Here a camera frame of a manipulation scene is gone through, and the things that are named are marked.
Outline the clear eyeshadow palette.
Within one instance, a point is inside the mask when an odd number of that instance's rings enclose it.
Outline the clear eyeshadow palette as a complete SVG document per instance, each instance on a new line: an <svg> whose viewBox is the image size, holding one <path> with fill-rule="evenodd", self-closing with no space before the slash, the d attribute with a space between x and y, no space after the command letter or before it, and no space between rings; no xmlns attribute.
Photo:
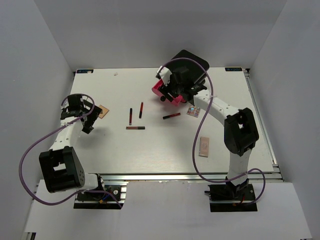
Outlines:
<svg viewBox="0 0 320 240"><path fill-rule="evenodd" d="M200 111L201 111L201 109L199 107L190 105L186 114L189 115L189 116L193 116L193 117L198 118L199 114L200 114Z"/></svg>

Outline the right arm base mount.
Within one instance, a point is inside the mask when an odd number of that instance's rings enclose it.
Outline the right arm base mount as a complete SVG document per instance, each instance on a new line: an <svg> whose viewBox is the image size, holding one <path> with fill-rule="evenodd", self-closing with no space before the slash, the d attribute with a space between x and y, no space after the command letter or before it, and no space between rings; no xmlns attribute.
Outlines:
<svg viewBox="0 0 320 240"><path fill-rule="evenodd" d="M257 212L258 207L252 184L248 184L237 193L225 184L208 185L204 194L209 197L211 213Z"/></svg>

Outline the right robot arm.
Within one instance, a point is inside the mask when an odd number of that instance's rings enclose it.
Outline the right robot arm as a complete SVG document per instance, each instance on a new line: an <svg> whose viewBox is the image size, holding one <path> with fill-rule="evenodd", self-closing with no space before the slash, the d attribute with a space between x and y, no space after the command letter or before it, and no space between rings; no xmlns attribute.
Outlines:
<svg viewBox="0 0 320 240"><path fill-rule="evenodd" d="M156 77L162 80L165 87L168 87L173 94L181 95L186 101L196 107L205 110L202 120L197 128L192 145L192 163L196 173L203 180L219 184L228 184L225 188L226 195L236 200L244 193L244 187L248 185L248 173L258 171L258 168L248 170L248 163L252 149L259 139L259 133L253 112L249 108L238 109L233 107L214 95L213 82L207 71L199 66L209 81L210 89L202 83L194 83L191 80L181 82L181 90L178 90L180 83L176 77L180 72L171 71L165 66L157 70ZM229 150L229 169L225 180L215 181L205 178L198 170L195 159L195 149L201 127L207 117L211 115L224 127L224 144Z"/></svg>

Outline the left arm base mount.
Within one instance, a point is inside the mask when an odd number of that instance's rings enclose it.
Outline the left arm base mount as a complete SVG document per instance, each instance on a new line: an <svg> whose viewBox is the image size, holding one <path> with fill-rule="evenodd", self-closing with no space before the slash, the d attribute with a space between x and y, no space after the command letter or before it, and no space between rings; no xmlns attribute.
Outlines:
<svg viewBox="0 0 320 240"><path fill-rule="evenodd" d="M111 195L93 192L77 194L73 208L85 210L120 210L126 199L127 183L110 181L105 184L104 188Z"/></svg>

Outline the peach rectangular palette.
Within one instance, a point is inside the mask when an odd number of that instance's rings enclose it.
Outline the peach rectangular palette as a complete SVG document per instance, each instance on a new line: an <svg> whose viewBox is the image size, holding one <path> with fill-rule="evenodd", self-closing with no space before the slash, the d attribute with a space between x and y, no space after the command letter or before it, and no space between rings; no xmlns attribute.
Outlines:
<svg viewBox="0 0 320 240"><path fill-rule="evenodd" d="M199 142L199 153L200 157L207 158L209 156L209 146L210 146L210 139L208 137L201 136Z"/></svg>

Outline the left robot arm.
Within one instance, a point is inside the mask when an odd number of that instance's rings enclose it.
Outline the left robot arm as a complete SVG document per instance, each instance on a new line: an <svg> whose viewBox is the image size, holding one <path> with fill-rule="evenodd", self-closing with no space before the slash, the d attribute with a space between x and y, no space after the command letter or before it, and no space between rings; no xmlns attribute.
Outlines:
<svg viewBox="0 0 320 240"><path fill-rule="evenodd" d="M76 154L75 144L81 132L90 134L102 109L84 99L84 94L71 94L62 101L60 126L63 127L48 151L39 155L45 185L50 193L66 190L88 190L99 200L106 187L98 173L86 173Z"/></svg>

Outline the black pink drawer organizer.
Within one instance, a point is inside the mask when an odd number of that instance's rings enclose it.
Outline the black pink drawer organizer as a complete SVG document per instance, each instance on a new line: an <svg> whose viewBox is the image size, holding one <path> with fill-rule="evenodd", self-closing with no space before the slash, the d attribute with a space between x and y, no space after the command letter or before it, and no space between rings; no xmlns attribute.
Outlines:
<svg viewBox="0 0 320 240"><path fill-rule="evenodd" d="M178 52L165 66L156 71L158 82L151 88L162 102L174 106L194 103L194 96L206 90L206 71L209 63L203 58L183 49Z"/></svg>

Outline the square peach compact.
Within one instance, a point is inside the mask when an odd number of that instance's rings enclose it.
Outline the square peach compact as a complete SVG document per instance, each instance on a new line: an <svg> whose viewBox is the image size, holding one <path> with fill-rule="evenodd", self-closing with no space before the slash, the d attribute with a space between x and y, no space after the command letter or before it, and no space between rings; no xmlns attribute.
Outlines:
<svg viewBox="0 0 320 240"><path fill-rule="evenodd" d="M101 109L101 113L99 114L98 117L100 119L103 119L110 110L108 108L104 107L103 105L99 105L98 107Z"/></svg>

